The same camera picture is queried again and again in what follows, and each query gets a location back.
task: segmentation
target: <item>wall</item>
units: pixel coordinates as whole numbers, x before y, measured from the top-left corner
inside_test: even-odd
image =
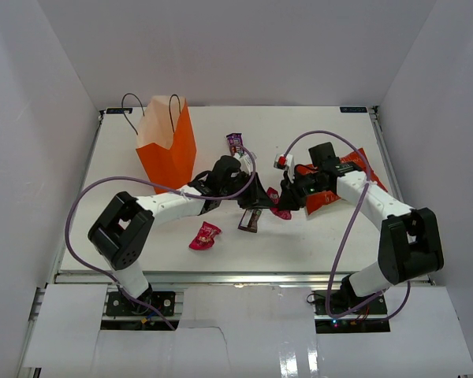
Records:
[[[445,268],[436,278],[473,358],[473,1],[436,3],[381,109],[405,199],[438,216]]]
[[[15,376],[97,126],[36,0],[0,0],[0,377]]]
[[[434,0],[39,0],[99,109],[379,104]]]

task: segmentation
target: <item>white table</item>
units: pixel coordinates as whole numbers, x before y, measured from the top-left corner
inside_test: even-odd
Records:
[[[341,113],[338,107],[209,106],[190,107],[196,137],[197,156],[194,174],[211,169],[223,154],[229,154],[225,136],[241,132],[244,145],[258,157],[257,169],[263,186],[280,189],[282,172],[273,168],[275,154],[301,133],[324,129],[364,147],[373,170],[387,188],[386,174],[374,129],[367,113]],[[134,124],[140,109],[129,115]],[[296,163],[309,163],[307,149],[325,141],[333,142],[338,156],[349,147],[324,135],[312,135],[293,149]],[[134,176],[146,179],[135,151],[136,135],[121,114],[107,114],[95,144],[85,185],[108,176]],[[100,268],[108,269],[102,256],[88,240],[88,230],[112,197],[119,191],[131,195],[150,195],[150,187],[137,183],[105,183],[90,191],[80,203],[70,237],[76,252]],[[269,211],[259,219],[259,232],[237,229],[243,210],[235,202],[202,217],[191,217],[163,224],[149,235],[140,256],[143,270],[150,272],[329,272],[338,244],[353,206],[338,201],[325,206],[309,218],[302,210],[290,221],[281,220]],[[222,234],[213,248],[206,251],[188,249],[203,221],[216,224]],[[378,232],[364,216],[359,216],[338,267],[339,272],[360,270],[375,261]],[[61,272],[84,272],[87,269],[65,252]]]

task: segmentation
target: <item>red snack bag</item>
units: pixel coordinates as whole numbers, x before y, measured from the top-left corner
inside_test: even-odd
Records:
[[[364,153],[363,148],[359,148],[358,151],[365,157],[367,158],[366,154]],[[366,164],[361,160],[359,155],[356,152],[351,152],[347,156],[341,157],[340,161],[342,163],[346,163],[347,161],[353,161],[355,162],[363,171],[366,170]],[[301,174],[306,174],[308,173],[308,169],[299,166],[298,167],[298,172]],[[380,179],[377,177],[377,175],[374,174],[373,169],[371,170],[371,181],[374,181],[377,183],[377,185],[383,189],[384,191],[387,191],[385,189],[384,185],[380,181]],[[320,209],[324,205],[328,205],[331,202],[335,202],[339,200],[340,197],[338,197],[336,194],[334,194],[332,191],[324,191],[322,193],[318,193],[316,195],[310,195],[307,197],[307,213],[310,215],[314,211]]]
[[[221,229],[213,224],[203,222],[198,235],[189,244],[193,250],[208,250],[215,243],[214,238],[221,233]]]
[[[279,195],[278,195],[278,191],[276,191],[275,189],[273,189],[272,187],[269,187],[268,190],[266,191],[266,194],[268,195],[268,197],[270,197],[270,199],[272,200],[272,202],[277,205],[278,204],[278,199],[279,199]],[[290,210],[279,210],[277,209],[276,207],[272,207],[270,209],[270,211],[276,215],[277,217],[285,220],[285,221],[290,221],[291,218],[292,218],[292,215],[291,215],[291,211]]]

